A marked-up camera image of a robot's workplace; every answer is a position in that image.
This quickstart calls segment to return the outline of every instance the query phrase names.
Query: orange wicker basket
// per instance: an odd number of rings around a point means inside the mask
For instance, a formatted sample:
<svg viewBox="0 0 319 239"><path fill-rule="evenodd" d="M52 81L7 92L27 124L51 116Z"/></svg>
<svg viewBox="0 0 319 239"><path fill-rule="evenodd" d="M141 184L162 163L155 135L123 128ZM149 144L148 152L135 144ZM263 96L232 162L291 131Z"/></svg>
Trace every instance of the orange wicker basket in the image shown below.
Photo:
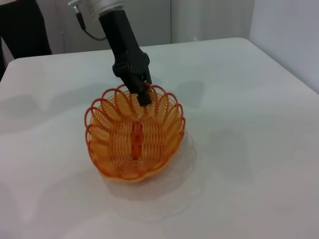
<svg viewBox="0 0 319 239"><path fill-rule="evenodd" d="M90 158L108 179L139 182L151 177L179 149L185 129L181 104L160 86L149 85L148 93L152 103L140 107L121 85L104 92L85 113Z"/></svg>

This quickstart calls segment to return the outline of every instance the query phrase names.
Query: orange basket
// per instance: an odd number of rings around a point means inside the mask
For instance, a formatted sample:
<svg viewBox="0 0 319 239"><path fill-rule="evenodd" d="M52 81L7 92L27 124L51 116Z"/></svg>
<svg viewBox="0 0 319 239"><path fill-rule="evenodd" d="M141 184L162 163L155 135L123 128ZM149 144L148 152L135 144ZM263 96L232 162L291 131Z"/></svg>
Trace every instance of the orange basket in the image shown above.
<svg viewBox="0 0 319 239"><path fill-rule="evenodd" d="M139 182L151 177L179 149L185 129L183 108L172 93L148 86L150 105L140 107L137 95L120 85L104 92L85 113L90 158L108 179Z"/></svg>

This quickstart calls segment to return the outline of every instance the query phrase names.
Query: black pants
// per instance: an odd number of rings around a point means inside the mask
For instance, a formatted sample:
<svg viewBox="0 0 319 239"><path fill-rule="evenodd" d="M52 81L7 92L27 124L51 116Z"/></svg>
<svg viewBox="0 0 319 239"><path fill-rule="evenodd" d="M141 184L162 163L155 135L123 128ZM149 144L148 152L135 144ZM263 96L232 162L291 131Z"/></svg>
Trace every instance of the black pants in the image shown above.
<svg viewBox="0 0 319 239"><path fill-rule="evenodd" d="M0 5L0 37L15 59L52 54L43 16L35 0L17 0ZM0 41L0 81L4 72Z"/></svg>

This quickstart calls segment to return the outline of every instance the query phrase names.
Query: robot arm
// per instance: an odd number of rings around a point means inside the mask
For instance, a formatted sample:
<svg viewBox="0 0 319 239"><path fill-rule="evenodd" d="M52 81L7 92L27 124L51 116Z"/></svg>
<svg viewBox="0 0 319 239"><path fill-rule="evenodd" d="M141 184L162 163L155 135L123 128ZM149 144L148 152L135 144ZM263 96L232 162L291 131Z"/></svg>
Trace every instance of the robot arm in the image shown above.
<svg viewBox="0 0 319 239"><path fill-rule="evenodd" d="M151 84L150 59L135 39L129 20L124 11L123 0L86 0L93 18L99 19L115 57L113 72L120 77L132 94L138 94L141 106L151 103L147 86ZM83 17L78 5L81 0L69 3L77 13L81 28L85 30Z"/></svg>

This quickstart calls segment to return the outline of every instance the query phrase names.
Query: table surface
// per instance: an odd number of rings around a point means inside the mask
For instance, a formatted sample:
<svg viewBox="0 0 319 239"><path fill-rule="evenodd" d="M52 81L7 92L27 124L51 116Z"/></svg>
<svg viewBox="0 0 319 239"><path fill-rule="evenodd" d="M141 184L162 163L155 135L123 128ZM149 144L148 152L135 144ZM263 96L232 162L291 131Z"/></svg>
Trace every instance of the table surface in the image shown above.
<svg viewBox="0 0 319 239"><path fill-rule="evenodd" d="M139 184L103 180L84 113L111 51L18 59L0 84L1 239L319 238L319 97L249 41L143 48L187 136Z"/></svg>

